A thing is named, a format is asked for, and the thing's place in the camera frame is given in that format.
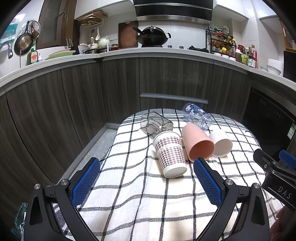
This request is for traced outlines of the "person's hand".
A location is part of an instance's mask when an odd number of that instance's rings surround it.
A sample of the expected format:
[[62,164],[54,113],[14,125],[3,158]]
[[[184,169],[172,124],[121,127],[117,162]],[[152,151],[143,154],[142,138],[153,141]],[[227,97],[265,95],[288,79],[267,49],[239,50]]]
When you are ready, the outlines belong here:
[[276,221],[270,228],[270,240],[295,239],[295,211],[284,206],[276,215]]

